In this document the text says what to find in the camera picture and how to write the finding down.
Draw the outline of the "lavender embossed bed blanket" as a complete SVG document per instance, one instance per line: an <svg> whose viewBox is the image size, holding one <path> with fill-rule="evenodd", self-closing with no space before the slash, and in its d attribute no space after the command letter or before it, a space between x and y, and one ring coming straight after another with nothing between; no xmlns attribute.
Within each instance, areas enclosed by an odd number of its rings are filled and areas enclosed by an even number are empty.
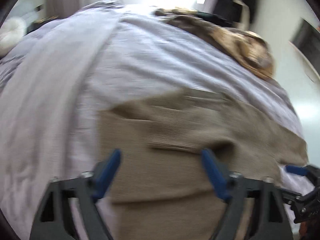
<svg viewBox="0 0 320 240"><path fill-rule="evenodd" d="M154 12L101 1L27 35L2 61L1 210L21 239L53 177L100 157L100 111L193 89L226 94L302 136L285 90ZM116 227L110 194L99 204Z"/></svg>

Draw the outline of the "round white pleated cushion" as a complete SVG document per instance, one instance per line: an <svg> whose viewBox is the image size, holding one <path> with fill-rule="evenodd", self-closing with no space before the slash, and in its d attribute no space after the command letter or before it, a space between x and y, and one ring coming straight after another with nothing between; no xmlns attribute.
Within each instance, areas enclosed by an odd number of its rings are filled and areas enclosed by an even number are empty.
<svg viewBox="0 0 320 240"><path fill-rule="evenodd" d="M1 57L7 55L27 33L27 24L20 17L12 17L1 26Z"/></svg>

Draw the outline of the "tan striped garment pile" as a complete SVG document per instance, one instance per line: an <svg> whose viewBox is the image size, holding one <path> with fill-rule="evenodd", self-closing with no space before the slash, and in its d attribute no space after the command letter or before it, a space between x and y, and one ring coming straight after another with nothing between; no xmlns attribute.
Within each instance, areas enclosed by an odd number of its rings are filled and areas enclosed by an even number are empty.
<svg viewBox="0 0 320 240"><path fill-rule="evenodd" d="M263 80L273 78L273 56L267 42L256 33L232 28L225 19L196 10L159 8L154 15L204 40L255 76Z"/></svg>

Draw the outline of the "olive brown knit sweater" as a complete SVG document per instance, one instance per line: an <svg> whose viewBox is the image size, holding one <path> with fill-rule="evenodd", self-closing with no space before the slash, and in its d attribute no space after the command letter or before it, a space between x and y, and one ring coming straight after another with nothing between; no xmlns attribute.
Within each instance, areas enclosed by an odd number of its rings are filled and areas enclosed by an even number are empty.
<svg viewBox="0 0 320 240"><path fill-rule="evenodd" d="M281 183L280 165L305 165L305 141L226 94L186 89L100 111L101 159L118 148L110 189L116 239L208 239L225 209L201 164L211 149L231 171Z"/></svg>

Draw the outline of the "dark hanging clothes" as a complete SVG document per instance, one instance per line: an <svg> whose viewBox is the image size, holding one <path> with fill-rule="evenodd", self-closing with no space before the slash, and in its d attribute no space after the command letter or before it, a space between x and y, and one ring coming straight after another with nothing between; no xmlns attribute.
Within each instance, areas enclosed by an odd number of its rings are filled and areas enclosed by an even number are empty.
<svg viewBox="0 0 320 240"><path fill-rule="evenodd" d="M217 0L213 15L230 27L249 30L257 12L258 0Z"/></svg>

